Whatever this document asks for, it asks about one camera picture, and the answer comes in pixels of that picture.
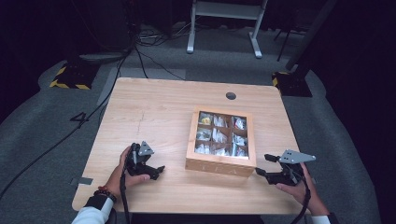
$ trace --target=human hand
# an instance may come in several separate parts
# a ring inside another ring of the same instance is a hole
[[[314,183],[312,182],[312,177],[309,174],[308,170],[306,169],[305,164],[304,163],[300,163],[300,164],[303,167],[306,184],[308,185],[311,191],[311,199],[309,200],[308,210],[311,212],[312,216],[329,215],[330,212],[327,209],[326,205],[323,203],[323,201],[319,198],[317,189],[315,188]],[[303,181],[300,181],[300,183],[298,183],[296,186],[289,186],[279,183],[276,184],[276,188],[284,192],[287,192],[288,194],[293,196],[298,203],[300,204],[304,203],[305,184]]]
[[[120,196],[120,178],[122,175],[122,169],[125,164],[126,157],[128,155],[129,150],[131,147],[125,148],[125,150],[120,155],[120,163],[114,169],[113,173],[111,174],[110,178],[107,180],[106,187],[107,190],[112,193],[114,196],[119,198]],[[130,176],[128,172],[125,173],[125,187],[129,188],[133,185],[142,183],[144,181],[149,180],[149,175],[134,175]]]

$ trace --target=wooden table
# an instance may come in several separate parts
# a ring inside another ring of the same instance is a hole
[[[226,98],[227,92],[235,100]],[[298,214],[288,194],[253,173],[249,178],[185,170],[192,112],[197,105],[246,111],[253,115],[258,167],[279,172],[264,154],[299,150],[276,88],[225,83],[122,77],[117,80],[92,146],[73,208],[79,210],[106,183],[121,152],[147,141],[155,154],[148,165],[166,168],[158,180],[127,189],[131,212],[193,214]],[[123,211],[122,201],[115,204]]]

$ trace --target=metal stand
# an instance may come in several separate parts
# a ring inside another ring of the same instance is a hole
[[[193,0],[191,9],[191,30],[189,36],[189,43],[187,45],[187,53],[194,52],[195,16],[199,15],[256,21],[254,32],[249,32],[248,37],[250,39],[256,58],[260,59],[262,57],[262,52],[260,51],[260,47],[256,37],[257,33],[259,32],[260,25],[262,24],[262,16],[264,15],[266,5],[267,0],[263,0],[261,6],[243,6],[224,3],[200,2],[197,0]]]

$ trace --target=wooden box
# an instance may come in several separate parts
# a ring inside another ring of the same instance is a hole
[[[254,168],[256,152],[251,114],[196,107],[191,121],[186,169],[248,177]]]

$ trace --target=white sleeve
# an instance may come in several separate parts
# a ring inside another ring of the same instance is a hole
[[[327,216],[312,217],[314,224],[331,224]]]
[[[109,198],[106,199],[102,206],[102,209],[95,206],[85,206],[79,210],[76,218],[72,224],[90,223],[90,224],[105,224],[108,220],[111,208],[113,207],[113,201]]]

